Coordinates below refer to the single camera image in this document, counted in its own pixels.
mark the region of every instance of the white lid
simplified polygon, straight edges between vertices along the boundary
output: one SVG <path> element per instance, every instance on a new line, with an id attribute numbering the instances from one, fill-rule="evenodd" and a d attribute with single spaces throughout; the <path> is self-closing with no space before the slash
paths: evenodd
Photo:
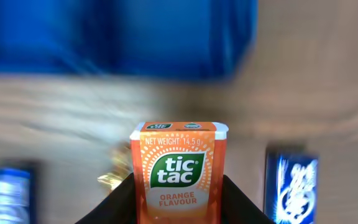
<path id="1" fill-rule="evenodd" d="M 229 131 L 229 128 L 222 123 L 219 122 L 212 122 L 215 127 L 215 140 L 225 140 L 227 138 L 226 133 Z M 145 122 L 141 122 L 137 125 L 135 130 L 132 132 L 132 134 L 129 136 L 131 140 L 140 140 L 140 130 L 142 130 Z"/>

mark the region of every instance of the tic tac box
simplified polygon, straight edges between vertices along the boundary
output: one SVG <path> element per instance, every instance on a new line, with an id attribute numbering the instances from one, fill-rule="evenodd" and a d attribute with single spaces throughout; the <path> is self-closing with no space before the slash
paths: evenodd
<path id="1" fill-rule="evenodd" d="M 318 158 L 280 151 L 270 151 L 266 158 L 265 214 L 278 224 L 313 224 Z"/>
<path id="2" fill-rule="evenodd" d="M 131 135 L 137 223 L 218 224 L 225 124 L 146 122 Z"/>

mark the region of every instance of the box top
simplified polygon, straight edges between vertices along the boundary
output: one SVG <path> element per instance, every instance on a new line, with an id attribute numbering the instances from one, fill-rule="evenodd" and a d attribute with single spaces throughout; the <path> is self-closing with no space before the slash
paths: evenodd
<path id="1" fill-rule="evenodd" d="M 214 131 L 215 140 L 224 140 L 228 130 L 225 124 L 218 122 L 141 122 L 132 132 L 130 139 L 139 140 L 141 132 Z"/>

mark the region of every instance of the blue and white package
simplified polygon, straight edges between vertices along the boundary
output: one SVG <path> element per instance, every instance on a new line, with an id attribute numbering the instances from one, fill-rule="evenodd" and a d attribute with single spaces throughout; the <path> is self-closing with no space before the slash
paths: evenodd
<path id="1" fill-rule="evenodd" d="M 269 152 L 266 160 L 265 214 L 277 224 L 313 224 L 318 158 Z"/>
<path id="2" fill-rule="evenodd" d="M 35 223 L 30 181 L 24 170 L 0 168 L 0 223 Z"/>

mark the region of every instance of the wooden surface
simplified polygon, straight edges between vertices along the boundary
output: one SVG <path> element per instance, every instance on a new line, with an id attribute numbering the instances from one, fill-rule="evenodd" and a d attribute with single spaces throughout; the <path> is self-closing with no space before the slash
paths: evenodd
<path id="1" fill-rule="evenodd" d="M 264 150 L 303 140 L 320 154 L 317 223 L 358 223 L 358 1 L 260 1 L 259 36 L 224 85 L 0 79 L 0 158 L 38 158 L 46 223 L 74 223 L 107 194 L 110 148 L 139 121 L 228 124 L 225 173 L 263 204 Z"/>

